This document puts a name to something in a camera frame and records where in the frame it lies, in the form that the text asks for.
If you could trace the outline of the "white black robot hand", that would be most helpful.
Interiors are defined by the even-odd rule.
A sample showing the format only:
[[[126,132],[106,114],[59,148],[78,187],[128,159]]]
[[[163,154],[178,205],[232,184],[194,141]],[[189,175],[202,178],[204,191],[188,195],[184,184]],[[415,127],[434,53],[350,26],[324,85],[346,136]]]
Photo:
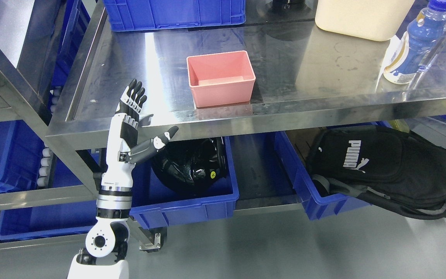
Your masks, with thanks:
[[[101,177],[102,191],[118,191],[133,186],[132,171],[137,163],[143,163],[161,152],[178,131],[178,126],[138,143],[141,109],[147,96],[143,83],[133,79],[122,93],[110,120],[106,148],[107,170]]]

